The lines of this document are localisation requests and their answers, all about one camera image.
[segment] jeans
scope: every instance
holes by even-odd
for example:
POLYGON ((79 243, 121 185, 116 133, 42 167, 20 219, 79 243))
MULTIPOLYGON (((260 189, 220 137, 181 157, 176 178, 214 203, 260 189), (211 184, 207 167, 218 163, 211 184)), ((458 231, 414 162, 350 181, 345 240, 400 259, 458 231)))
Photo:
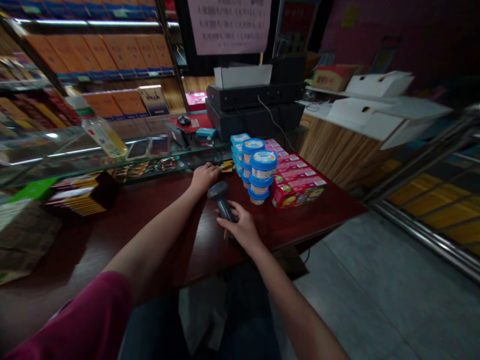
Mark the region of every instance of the jeans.
MULTIPOLYGON (((280 360, 267 289, 252 263, 226 271, 227 320, 218 359, 280 360)), ((178 292, 135 308, 120 360, 190 359, 179 315, 178 292)))

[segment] red shirt sleeve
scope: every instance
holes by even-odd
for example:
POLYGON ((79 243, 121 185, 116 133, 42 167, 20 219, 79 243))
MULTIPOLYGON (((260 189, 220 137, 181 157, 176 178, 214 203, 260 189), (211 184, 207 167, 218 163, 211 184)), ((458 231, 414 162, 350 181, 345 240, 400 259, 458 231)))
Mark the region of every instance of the red shirt sleeve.
POLYGON ((116 360, 132 309, 128 280, 117 272, 102 272, 5 359, 116 360))

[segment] tiled floor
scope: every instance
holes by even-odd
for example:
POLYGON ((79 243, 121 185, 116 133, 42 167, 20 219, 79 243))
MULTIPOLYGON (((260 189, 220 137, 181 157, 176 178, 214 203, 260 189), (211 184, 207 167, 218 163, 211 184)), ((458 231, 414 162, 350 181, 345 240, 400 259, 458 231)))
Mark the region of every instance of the tiled floor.
POLYGON ((307 267, 295 285, 352 359, 480 357, 480 287, 376 213, 312 247, 307 267))

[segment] person's left hand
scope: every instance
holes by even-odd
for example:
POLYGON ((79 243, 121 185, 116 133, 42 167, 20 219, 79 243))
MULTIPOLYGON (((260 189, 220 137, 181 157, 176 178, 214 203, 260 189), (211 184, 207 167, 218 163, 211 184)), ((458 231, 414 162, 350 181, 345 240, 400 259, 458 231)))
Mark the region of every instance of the person's left hand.
POLYGON ((198 195, 203 195, 213 185, 219 177, 222 170, 207 162, 205 165, 199 166, 193 172, 190 189, 195 191, 198 195))

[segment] hand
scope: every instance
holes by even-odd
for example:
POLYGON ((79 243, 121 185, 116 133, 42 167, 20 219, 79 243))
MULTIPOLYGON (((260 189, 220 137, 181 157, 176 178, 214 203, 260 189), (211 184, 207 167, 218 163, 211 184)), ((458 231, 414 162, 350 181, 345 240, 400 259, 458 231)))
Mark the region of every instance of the hand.
POLYGON ((238 222, 230 222, 221 217, 217 217, 216 220, 220 226, 227 229, 233 234, 233 236, 235 236, 238 243, 250 255, 252 251, 264 246, 262 240, 260 240, 257 228, 255 227, 252 214, 245 210, 238 202, 229 200, 228 203, 233 207, 231 212, 234 216, 238 217, 238 222))
POLYGON ((193 172, 190 189, 199 196, 205 194, 218 179, 220 172, 220 168, 212 165, 211 162, 197 167, 193 172))

